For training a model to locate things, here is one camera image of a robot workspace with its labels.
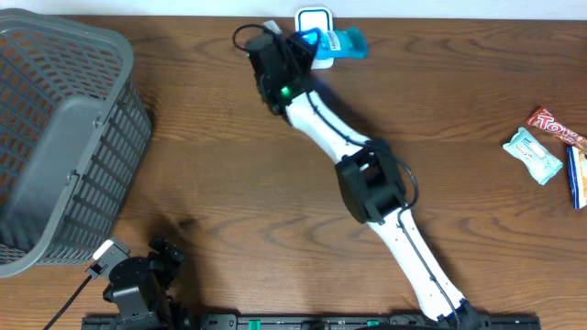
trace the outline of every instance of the basket mesh side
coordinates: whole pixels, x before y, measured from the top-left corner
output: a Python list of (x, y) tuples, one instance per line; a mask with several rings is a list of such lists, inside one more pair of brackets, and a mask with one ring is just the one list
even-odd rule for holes
[[(75, 95), (98, 100), (119, 95), (40, 263), (84, 263), (116, 221), (150, 137), (150, 121), (131, 79), (120, 77), (126, 80), (124, 89), (112, 90), (122, 64), (116, 46), (92, 34), (19, 24), (0, 31), (0, 209), (59, 102)], [(11, 243), (15, 235), (28, 232), (18, 221), (1, 220), (0, 264), (22, 257), (24, 252)], [(34, 246), (36, 238), (30, 236), (26, 238)]]
[(150, 139), (150, 120), (128, 79), (92, 161), (42, 263), (84, 263), (108, 237)]

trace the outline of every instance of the light blue snack wrapper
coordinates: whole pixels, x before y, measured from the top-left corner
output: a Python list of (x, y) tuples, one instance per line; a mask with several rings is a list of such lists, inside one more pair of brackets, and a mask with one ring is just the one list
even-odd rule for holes
[(504, 144), (505, 151), (522, 160), (532, 177), (544, 185), (562, 168), (562, 162), (552, 156), (523, 127), (517, 129), (510, 143)]

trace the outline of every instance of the gray plastic basket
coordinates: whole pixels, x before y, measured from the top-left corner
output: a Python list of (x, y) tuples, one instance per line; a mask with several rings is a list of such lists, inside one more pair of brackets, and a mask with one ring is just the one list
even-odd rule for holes
[(0, 10), (0, 278), (109, 237), (150, 141), (132, 66), (116, 32)]

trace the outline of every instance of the snack wrapper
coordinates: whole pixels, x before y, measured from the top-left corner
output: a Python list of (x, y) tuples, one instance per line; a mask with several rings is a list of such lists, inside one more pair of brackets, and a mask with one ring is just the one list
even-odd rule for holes
[(587, 152), (587, 138), (571, 131), (570, 129), (557, 122), (554, 116), (545, 108), (539, 108), (526, 123), (530, 126), (544, 129), (555, 137), (560, 138), (567, 144), (577, 147), (583, 152)]
[(505, 151), (522, 160), (532, 177), (544, 185), (562, 168), (562, 163), (538, 143), (523, 127), (518, 128), (510, 143), (504, 144)]
[(580, 209), (587, 204), (587, 159), (585, 153), (575, 147), (568, 147), (567, 153), (572, 207)]

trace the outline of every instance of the wood grain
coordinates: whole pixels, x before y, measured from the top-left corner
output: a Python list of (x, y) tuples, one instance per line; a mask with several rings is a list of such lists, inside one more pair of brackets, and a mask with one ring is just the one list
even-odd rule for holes
[[(331, 161), (261, 103), (230, 42), (261, 18), (74, 19), (119, 31), (135, 50), (156, 128), (114, 234), (137, 255), (154, 235), (189, 253), (178, 299), (195, 312), (244, 314), (418, 308), (385, 245), (346, 211)], [(337, 60), (316, 78), (338, 96), (335, 110), (412, 166), (416, 222), (453, 282), (480, 309), (537, 314), (546, 330), (586, 328), (587, 211), (572, 210), (566, 168), (542, 187), (501, 144), (537, 105), (587, 134), (587, 23), (338, 25), (360, 28), (370, 57)], [(531, 132), (566, 160), (561, 143)], [(36, 267), (1, 280), (0, 328), (42, 327), (83, 271)], [(104, 287), (90, 283), (56, 328), (114, 313)]]

